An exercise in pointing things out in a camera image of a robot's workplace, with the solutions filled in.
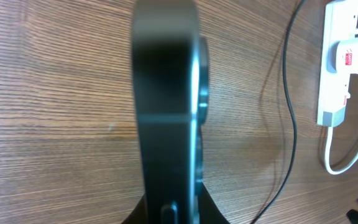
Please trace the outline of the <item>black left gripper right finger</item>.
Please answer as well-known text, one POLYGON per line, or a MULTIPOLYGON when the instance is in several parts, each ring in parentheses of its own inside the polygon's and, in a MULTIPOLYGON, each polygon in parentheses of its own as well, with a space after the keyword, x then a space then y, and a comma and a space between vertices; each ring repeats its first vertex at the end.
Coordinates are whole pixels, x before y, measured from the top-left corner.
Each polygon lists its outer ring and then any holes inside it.
POLYGON ((198 196, 198 211, 200 224, 229 224, 219 211, 204 184, 201 184, 201 190, 198 196))

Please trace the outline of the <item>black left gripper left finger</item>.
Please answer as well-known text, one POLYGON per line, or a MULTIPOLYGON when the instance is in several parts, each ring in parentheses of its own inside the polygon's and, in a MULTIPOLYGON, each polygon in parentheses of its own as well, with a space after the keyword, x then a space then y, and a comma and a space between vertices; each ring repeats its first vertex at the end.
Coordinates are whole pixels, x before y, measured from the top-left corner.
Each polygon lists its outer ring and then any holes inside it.
POLYGON ((145 195, 141 197, 135 209, 122 222, 122 224, 147 224, 147 207, 145 195))

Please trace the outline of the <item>Galaxy S25 smartphone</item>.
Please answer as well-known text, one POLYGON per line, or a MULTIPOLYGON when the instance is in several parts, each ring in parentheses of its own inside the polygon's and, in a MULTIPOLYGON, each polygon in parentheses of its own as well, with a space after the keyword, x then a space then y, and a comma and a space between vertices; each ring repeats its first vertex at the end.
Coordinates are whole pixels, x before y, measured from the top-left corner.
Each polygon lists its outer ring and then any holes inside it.
POLYGON ((147 221, 197 223, 209 52, 196 3, 137 1, 131 64, 147 221))

